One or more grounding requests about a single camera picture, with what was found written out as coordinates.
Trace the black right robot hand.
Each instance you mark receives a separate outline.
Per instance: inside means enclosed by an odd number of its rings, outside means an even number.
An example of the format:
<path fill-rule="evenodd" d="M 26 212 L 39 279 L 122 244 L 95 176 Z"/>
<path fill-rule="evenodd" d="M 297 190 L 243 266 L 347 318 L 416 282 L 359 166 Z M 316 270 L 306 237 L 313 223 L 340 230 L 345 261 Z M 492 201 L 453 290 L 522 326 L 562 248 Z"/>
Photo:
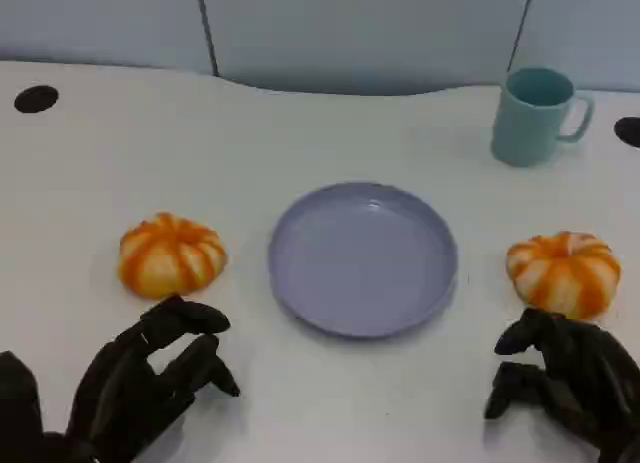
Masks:
<path fill-rule="evenodd" d="M 622 344 L 595 324 L 527 308 L 494 352 L 514 355 L 530 347 L 544 366 L 501 362 L 484 418 L 496 420 L 514 404 L 539 407 L 596 448 L 600 462 L 637 462 L 639 366 Z"/>

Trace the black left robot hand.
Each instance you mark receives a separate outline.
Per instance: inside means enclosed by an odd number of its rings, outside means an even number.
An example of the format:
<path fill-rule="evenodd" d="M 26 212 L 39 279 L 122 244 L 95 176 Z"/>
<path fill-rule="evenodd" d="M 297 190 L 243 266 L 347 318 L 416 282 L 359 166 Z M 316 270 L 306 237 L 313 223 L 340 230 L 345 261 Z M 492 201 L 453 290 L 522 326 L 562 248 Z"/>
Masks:
<path fill-rule="evenodd" d="M 206 385 L 239 396 L 217 354 L 218 336 L 229 328 L 219 310 L 178 295 L 155 305 L 96 354 L 62 433 L 43 427 L 34 374 L 13 352 L 2 352 L 2 461 L 133 461 Z"/>

